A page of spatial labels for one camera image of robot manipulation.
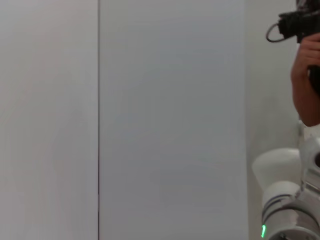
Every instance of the white robot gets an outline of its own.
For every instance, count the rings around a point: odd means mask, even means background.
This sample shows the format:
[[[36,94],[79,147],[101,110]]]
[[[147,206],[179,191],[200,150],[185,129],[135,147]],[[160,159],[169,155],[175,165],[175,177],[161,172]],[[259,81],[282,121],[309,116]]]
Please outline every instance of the white robot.
[[[262,239],[320,240],[320,138],[264,153],[252,169],[263,190]]]

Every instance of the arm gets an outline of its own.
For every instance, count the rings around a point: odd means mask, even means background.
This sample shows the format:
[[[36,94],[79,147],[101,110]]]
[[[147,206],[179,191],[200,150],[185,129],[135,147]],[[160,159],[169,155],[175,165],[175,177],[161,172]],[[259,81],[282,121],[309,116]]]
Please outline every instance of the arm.
[[[310,84],[308,71],[309,66],[320,66],[319,41],[320,33],[303,39],[291,70],[293,103],[307,127],[320,124],[320,96]]]

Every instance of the hand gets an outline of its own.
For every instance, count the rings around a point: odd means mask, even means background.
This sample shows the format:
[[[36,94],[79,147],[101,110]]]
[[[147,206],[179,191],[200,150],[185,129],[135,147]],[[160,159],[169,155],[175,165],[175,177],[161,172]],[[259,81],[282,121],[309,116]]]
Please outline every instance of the hand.
[[[303,39],[291,70],[294,106],[308,127],[320,124],[320,97],[309,81],[308,68],[314,65],[320,67],[320,33]]]
[[[309,85],[308,67],[312,65],[320,67],[320,33],[302,40],[291,71],[291,80]]]

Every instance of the camera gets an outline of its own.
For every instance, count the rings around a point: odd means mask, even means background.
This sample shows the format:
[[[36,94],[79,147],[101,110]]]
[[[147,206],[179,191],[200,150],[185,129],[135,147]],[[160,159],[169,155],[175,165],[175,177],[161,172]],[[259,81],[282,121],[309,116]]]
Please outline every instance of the camera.
[[[320,33],[320,0],[297,0],[296,11],[285,12],[279,15],[279,21],[273,24],[266,33],[266,39],[271,43],[283,42],[296,36],[297,43],[303,38]],[[278,27],[281,39],[270,39],[270,33]],[[309,66],[309,80],[320,96],[320,67]]]

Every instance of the white door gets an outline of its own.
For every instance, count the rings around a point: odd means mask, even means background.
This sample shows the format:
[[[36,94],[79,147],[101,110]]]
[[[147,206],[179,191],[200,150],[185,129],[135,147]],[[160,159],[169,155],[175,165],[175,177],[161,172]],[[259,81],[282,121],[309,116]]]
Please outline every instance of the white door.
[[[248,240],[244,0],[101,0],[100,240]]]
[[[98,239],[98,1],[0,1],[0,239]]]

